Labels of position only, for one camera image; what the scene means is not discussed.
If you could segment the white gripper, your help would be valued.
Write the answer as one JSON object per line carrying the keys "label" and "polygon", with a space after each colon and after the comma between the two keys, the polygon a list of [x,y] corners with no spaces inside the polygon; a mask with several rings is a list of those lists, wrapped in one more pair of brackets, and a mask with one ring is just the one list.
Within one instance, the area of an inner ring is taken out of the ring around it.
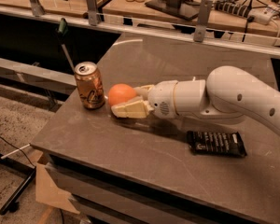
{"label": "white gripper", "polygon": [[117,118],[144,119],[154,110],[154,115],[160,119],[173,119],[176,117],[174,104],[176,84],[176,80],[170,80],[154,86],[134,87],[138,96],[127,102],[112,105],[111,111]]}

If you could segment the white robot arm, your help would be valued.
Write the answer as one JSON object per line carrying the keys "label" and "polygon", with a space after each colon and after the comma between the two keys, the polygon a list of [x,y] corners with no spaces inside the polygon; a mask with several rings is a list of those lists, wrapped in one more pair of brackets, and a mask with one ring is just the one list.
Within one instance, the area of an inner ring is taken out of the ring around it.
{"label": "white robot arm", "polygon": [[144,119],[154,114],[160,119],[219,122],[248,116],[280,136],[280,91],[234,66],[220,66],[206,79],[169,80],[133,90],[134,97],[121,101],[108,96],[116,117]]}

